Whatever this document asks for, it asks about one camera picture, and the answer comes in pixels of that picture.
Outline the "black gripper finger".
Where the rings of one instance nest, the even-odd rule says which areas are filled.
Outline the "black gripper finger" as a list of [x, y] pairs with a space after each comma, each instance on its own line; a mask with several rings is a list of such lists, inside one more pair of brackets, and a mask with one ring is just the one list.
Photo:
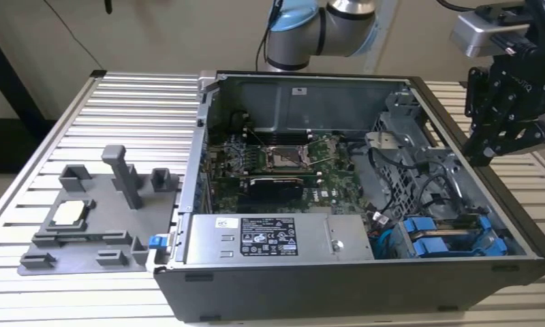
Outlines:
[[538, 121], [508, 121], [499, 131], [495, 145], [498, 156], [526, 154], [545, 143], [545, 131]]
[[464, 114], [471, 118], [471, 128], [463, 154], [474, 167], [488, 166], [496, 154], [499, 135], [512, 107], [510, 96], [506, 69], [470, 69]]

